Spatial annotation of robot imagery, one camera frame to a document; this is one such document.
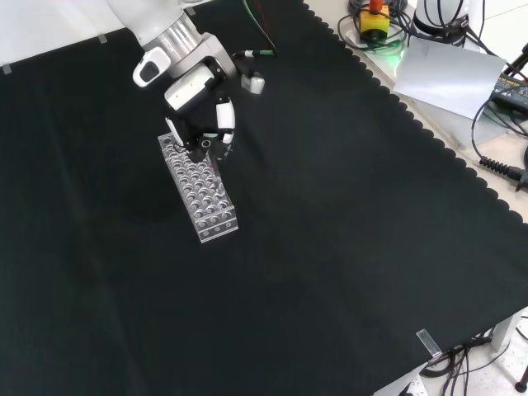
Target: cable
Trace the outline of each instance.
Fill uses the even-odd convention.
[[[469,349],[466,347],[465,351],[465,383],[464,383],[464,396],[468,394],[468,383],[469,383]]]
[[[482,37],[484,30],[484,23],[486,23],[486,0],[482,0],[482,26],[480,26],[480,32],[478,33],[478,39]]]
[[[273,41],[271,41],[270,36],[268,36],[267,33],[264,31],[264,29],[262,29],[262,26],[260,26],[257,19],[252,14],[251,8],[249,8],[249,5],[248,5],[248,0],[242,0],[242,3],[244,5],[244,8],[246,9],[246,13],[251,17],[251,19],[253,20],[253,23],[258,28],[259,32],[264,37],[264,39],[267,41],[267,44],[271,47],[271,50],[273,51],[273,56],[277,56],[277,48],[275,47],[275,44],[273,44]]]
[[[478,369],[473,369],[473,370],[470,370],[470,371],[464,371],[462,373],[459,373],[458,375],[464,375],[464,374],[468,374],[468,373],[474,373],[475,371],[479,371],[481,369],[485,369],[486,367],[488,367],[489,365],[493,364],[499,357],[501,357],[502,355],[504,355],[506,353],[506,351],[508,350],[508,348],[510,347],[510,342],[508,342],[508,346],[506,347],[506,349],[504,351],[501,352],[501,354],[499,356],[496,356],[492,361],[490,361],[489,363],[487,363],[486,365],[483,365],[482,367],[479,367]]]
[[[492,56],[497,56],[497,54],[494,54],[483,42],[482,40],[479,39],[479,37],[476,35],[476,33],[473,31],[473,29],[471,29],[471,27],[469,27],[469,25],[467,25],[465,27],[467,33],[469,34],[466,34],[466,37],[470,40],[470,41],[473,41],[476,45],[478,45],[480,48],[482,48],[484,51],[486,51],[488,54],[492,55]],[[508,62],[506,62],[506,66],[508,66],[509,68],[511,68],[511,70],[513,70],[516,74],[519,74],[521,77],[523,77],[525,80],[528,79],[527,76],[525,76],[523,73],[521,73],[521,70],[519,70],[518,68],[516,68],[515,66],[512,66],[511,64],[509,64]]]
[[[513,128],[511,125],[509,125],[498,113],[495,109],[493,109],[493,107],[491,107],[490,105],[488,105],[488,109],[502,122],[502,124],[508,128],[509,130],[512,130],[513,132],[515,132],[516,134],[518,134],[519,136],[523,136],[525,138],[528,138],[528,133],[526,133],[526,131],[524,130],[524,128],[518,123],[518,121],[513,117],[513,113],[511,113],[510,115],[510,119],[513,121],[513,123],[517,126],[519,126],[519,128],[521,130],[516,130],[515,128]]]
[[[511,122],[513,122],[513,124],[517,126],[517,128],[521,130],[521,133],[520,133],[521,135],[528,137],[528,132],[526,132],[526,130],[522,127],[521,123],[517,120],[517,118],[515,118],[515,115],[513,114],[513,110],[510,110],[510,120]]]
[[[517,332],[519,333],[519,335],[520,335],[521,337],[523,337],[526,341],[528,341],[528,337],[525,336],[525,335],[522,333],[522,331],[519,330],[519,328],[515,328],[515,329],[517,330]]]
[[[396,31],[396,33],[393,33],[392,35],[389,35],[387,36],[386,38],[384,38],[383,40],[376,40],[376,39],[373,39],[372,37],[369,37],[367,35],[364,35],[361,33],[361,29],[360,29],[360,26],[358,25],[358,17],[359,15],[362,13],[362,12],[369,12],[371,14],[375,14],[375,15],[381,15],[381,16],[384,16],[386,17],[387,19],[389,19],[389,23],[390,25],[395,25],[395,26],[399,26],[399,23],[398,21],[396,21],[394,18],[392,18],[390,15],[387,15],[383,12],[379,12],[379,11],[374,11],[374,10],[369,10],[367,7],[369,6],[368,4],[364,4],[364,5],[361,5],[359,6],[358,8],[356,8],[357,4],[353,4],[351,2],[349,2],[349,9],[351,11],[353,11],[353,13],[351,14],[348,14],[346,16],[344,16],[343,18],[341,18],[339,20],[339,22],[337,23],[337,33],[339,34],[339,37],[341,38],[341,40],[343,42],[345,42],[349,47],[353,48],[354,50],[361,50],[361,51],[376,51],[376,50],[379,50],[379,49],[383,49],[383,48],[396,48],[396,47],[399,47],[400,45],[402,45],[403,43],[405,43],[405,40],[407,39],[407,34],[404,33],[404,30],[400,28],[400,30]],[[399,13],[401,12],[401,9],[398,9],[397,11],[395,11],[398,15]],[[342,30],[341,30],[341,26],[342,26],[342,23],[346,20],[346,19],[352,19],[352,21],[354,22],[354,27],[356,28],[357,32],[359,33],[360,35],[360,38],[363,40],[363,41],[366,41],[368,44],[366,46],[358,46],[356,45],[355,43],[352,43],[351,41],[349,41],[343,34],[342,34]],[[390,40],[390,39],[393,39],[394,37],[396,37],[397,35],[401,35],[401,33],[403,32],[403,37],[400,38],[400,39],[396,39],[396,40],[392,40],[390,42],[386,42],[386,40]]]
[[[451,385],[451,396],[453,396],[455,394],[456,380],[457,380],[457,378],[459,376],[460,369],[462,368],[462,363],[464,362],[464,358],[466,357],[466,354],[467,354],[467,348],[465,347],[464,348],[464,353],[462,354],[462,358],[460,359],[460,362],[458,363],[459,364],[459,368],[456,371],[456,375],[453,377],[453,384]]]
[[[473,337],[467,344],[467,347],[469,349],[480,347],[482,345],[485,345],[492,341],[494,328],[491,329],[489,334],[485,336],[485,332],[480,334],[477,337]],[[455,357],[461,353],[464,350],[463,346],[458,346],[456,348],[453,348],[449,351],[444,352],[438,359],[435,361],[430,362],[426,365],[426,367],[420,372],[420,375],[426,377],[426,378],[440,378],[446,374],[449,374],[454,367],[456,367],[455,363]],[[433,370],[431,367],[434,365],[439,365],[441,362],[446,361],[449,359],[449,363],[447,367],[441,369],[441,370]]]

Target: black cloth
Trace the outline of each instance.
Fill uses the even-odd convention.
[[[262,6],[263,95],[221,87],[240,230],[204,245],[133,35],[0,77],[1,395],[368,395],[430,358],[419,330],[445,350],[528,305],[520,216],[299,0]],[[196,10],[265,48],[240,2]]]

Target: black cable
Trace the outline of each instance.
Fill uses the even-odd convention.
[[[475,144],[475,124],[477,123],[477,118],[479,117],[480,113],[484,110],[484,107],[489,105],[489,103],[492,101],[492,99],[494,98],[495,95],[502,95],[504,92],[514,91],[514,90],[519,89],[521,87],[522,86],[509,87],[509,88],[506,88],[506,89],[502,89],[499,92],[492,93],[490,98],[485,103],[483,103],[481,105],[481,107],[477,111],[477,114],[475,114],[475,117],[473,118],[473,122],[471,123],[471,144],[473,145],[473,149],[475,150],[475,153],[477,153],[477,155],[480,158],[484,158],[484,156],[479,152],[479,149],[477,148],[477,145]]]
[[[468,353],[468,348],[465,346],[464,347],[464,353],[462,354],[462,358],[460,359],[460,362],[457,363],[457,364],[459,364],[459,368],[456,371],[456,375],[453,377],[453,384],[451,385],[451,396],[453,396],[455,394],[456,380],[458,379],[458,376],[459,376],[459,373],[460,373],[460,369],[462,368],[462,364],[464,363],[464,358],[467,357],[467,353]]]
[[[444,44],[454,44],[455,42],[459,41],[461,37],[465,36],[465,31],[462,29],[465,19],[453,21],[450,26],[446,26],[444,29],[439,30],[435,35],[423,35],[412,28],[412,21],[410,21],[410,18],[408,18],[409,22],[403,21],[402,15],[408,17],[407,14],[402,13],[399,13],[396,17],[398,18],[399,25],[409,36]]]
[[[510,119],[513,121],[513,123],[517,126],[519,126],[519,128],[521,130],[516,130],[515,128],[513,128],[511,125],[509,125],[502,117],[500,114],[497,113],[497,111],[495,109],[493,109],[493,107],[491,107],[490,105],[488,105],[488,109],[502,122],[502,124],[508,128],[509,130],[512,130],[513,132],[515,132],[516,134],[518,134],[519,136],[523,136],[525,138],[528,138],[528,134],[526,133],[526,131],[524,130],[524,128],[518,123],[518,121],[513,117],[513,113],[510,115]]]
[[[497,54],[493,53],[493,51],[491,51],[483,42],[482,40],[479,39],[479,37],[477,36],[477,34],[473,31],[473,29],[471,29],[471,27],[469,27],[469,25],[467,25],[465,27],[466,31],[468,34],[466,34],[466,37],[470,40],[470,41],[473,41],[476,45],[478,45],[480,48],[482,48],[484,51],[486,51],[486,53],[492,55],[492,56],[497,56]],[[519,74],[521,77],[523,77],[525,80],[528,80],[528,77],[525,76],[521,70],[519,70],[518,68],[516,68],[515,66],[512,66],[511,64],[509,64],[508,62],[506,62],[506,66],[508,66],[509,68],[511,68],[511,70],[513,70],[515,74]]]
[[[467,347],[469,349],[480,347],[482,345],[485,345],[487,343],[490,343],[492,341],[493,337],[493,331],[494,328],[491,329],[490,333],[485,337],[485,332],[479,335],[479,337],[473,337],[471,341],[468,342]],[[463,346],[459,346],[456,348],[453,348],[449,351],[444,352],[438,359],[435,361],[431,361],[429,364],[426,365],[426,367],[420,372],[420,375],[426,377],[426,378],[439,378],[442,377],[448,373],[450,373],[453,370],[453,367],[455,367],[455,357],[461,353],[464,350]],[[441,370],[433,370],[431,367],[434,365],[439,365],[441,362],[450,360],[447,367],[441,369]]]
[[[525,336],[525,335],[522,333],[522,331],[519,330],[519,328],[515,328],[515,329],[517,330],[517,332],[519,333],[519,335],[520,335],[521,337],[523,337],[526,341],[528,341],[528,337]]]
[[[484,23],[486,23],[486,0],[482,0],[482,26],[480,26],[480,32],[478,33],[479,39],[482,37]]]
[[[464,384],[464,396],[468,395],[468,383],[469,383],[469,349],[466,347],[465,351],[465,384]]]
[[[438,24],[436,24],[435,22],[432,21],[431,17],[429,16],[429,11],[427,10],[427,0],[423,0],[423,11],[426,12],[426,18],[427,18],[427,20],[429,21],[429,23],[431,25],[433,25],[434,27],[444,27],[444,26],[438,25]]]
[[[438,7],[438,19],[440,19],[440,24],[442,25],[442,27],[446,27],[446,24],[444,23],[444,18],[442,17],[442,1],[441,0],[437,0],[436,1],[436,6]]]
[[[513,124],[517,126],[517,128],[519,128],[519,130],[521,130],[520,134],[528,137],[528,132],[526,132],[526,130],[522,127],[521,123],[517,120],[517,118],[515,118],[515,115],[513,114],[513,110],[510,110],[510,120],[511,122],[513,122]]]
[[[458,375],[464,375],[464,374],[468,374],[468,373],[474,373],[475,371],[479,371],[481,369],[485,369],[486,367],[488,367],[489,365],[491,365],[492,363],[494,363],[499,357],[501,357],[502,355],[504,355],[506,353],[506,351],[508,350],[508,348],[510,347],[510,343],[508,342],[508,346],[506,347],[506,349],[504,351],[501,352],[501,354],[499,356],[496,356],[492,361],[490,361],[489,363],[487,363],[486,365],[483,365],[482,367],[479,367],[478,369],[473,369],[473,370],[470,370],[470,371],[464,371],[462,373],[459,373]]]

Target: power cable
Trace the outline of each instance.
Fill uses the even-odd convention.
[[[478,33],[479,39],[482,37],[484,23],[486,23],[486,0],[482,0],[482,25],[480,26],[480,32]]]
[[[464,374],[469,374],[469,373],[474,373],[475,371],[479,371],[481,369],[485,369],[486,367],[488,367],[489,365],[493,364],[499,357],[501,357],[502,355],[504,355],[506,353],[506,351],[508,350],[508,348],[510,347],[510,343],[508,342],[508,345],[507,347],[504,349],[504,351],[501,352],[500,355],[496,356],[492,361],[490,361],[489,363],[487,363],[486,365],[483,365],[482,367],[479,367],[478,369],[473,369],[473,370],[470,370],[470,371],[464,371],[462,373],[459,373],[458,375],[464,375]]]
[[[270,36],[268,36],[267,33],[264,31],[264,29],[262,29],[262,26],[260,25],[260,23],[258,23],[256,17],[253,15],[253,13],[251,11],[251,8],[248,5],[248,0],[242,0],[242,3],[244,5],[246,13],[250,16],[250,18],[252,19],[253,23],[257,27],[258,31],[261,33],[262,37],[264,37],[264,39],[266,40],[267,44],[271,47],[271,51],[268,51],[268,50],[259,51],[260,55],[277,56],[277,48],[275,47],[275,44],[270,39]]]

